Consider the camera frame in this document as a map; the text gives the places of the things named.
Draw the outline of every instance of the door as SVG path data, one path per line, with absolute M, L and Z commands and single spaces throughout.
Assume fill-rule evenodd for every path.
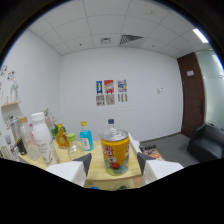
M 192 130 L 204 122 L 204 85 L 195 53 L 177 59 L 183 86 L 183 121 L 181 133 L 191 137 Z

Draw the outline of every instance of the white bottle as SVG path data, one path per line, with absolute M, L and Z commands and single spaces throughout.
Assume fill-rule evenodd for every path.
M 20 117 L 18 122 L 20 124 L 20 134 L 28 156 L 31 160 L 37 160 L 40 157 L 40 153 L 32 138 L 30 127 L 27 124 L 27 117 Z
M 55 151 L 51 133 L 46 125 L 44 112 L 31 115 L 33 135 L 40 155 L 47 166 L 58 164 L 59 159 Z

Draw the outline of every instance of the can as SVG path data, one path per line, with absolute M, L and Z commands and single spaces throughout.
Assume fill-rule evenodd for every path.
M 109 129 L 101 137 L 101 146 L 106 172 L 113 176 L 126 173 L 129 166 L 128 132 Z
M 18 118 L 12 118 L 10 119 L 12 134 L 16 143 L 16 146 L 19 148 L 19 152 L 21 155 L 26 155 L 27 151 L 25 149 L 25 146 L 23 144 L 22 137 L 19 132 L 19 121 Z

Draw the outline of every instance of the table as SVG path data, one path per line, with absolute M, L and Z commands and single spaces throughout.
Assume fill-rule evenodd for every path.
M 53 144 L 59 157 L 60 163 L 69 162 L 70 160 L 68 157 L 67 149 L 60 149 L 55 140 L 53 140 Z M 130 138 L 129 145 L 129 168 L 128 171 L 121 176 L 112 176 L 106 172 L 101 142 L 93 141 L 93 145 L 93 150 L 85 151 L 85 155 L 89 153 L 91 153 L 92 155 L 88 175 L 86 177 L 86 183 L 84 185 L 85 188 L 88 188 L 90 185 L 94 185 L 103 190 L 112 190 L 112 188 L 119 183 L 128 185 L 130 189 L 140 187 L 142 174 L 137 159 L 137 152 L 135 146 L 133 146 L 132 138 Z M 45 164 L 41 156 L 36 161 L 31 160 L 28 155 L 23 156 L 18 153 L 18 156 L 30 165 L 34 165 L 43 170 L 47 168 L 47 165 Z

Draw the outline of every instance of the black chair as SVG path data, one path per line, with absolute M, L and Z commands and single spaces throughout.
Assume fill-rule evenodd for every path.
M 199 162 L 224 158 L 224 131 L 205 123 L 195 128 L 187 152 Z

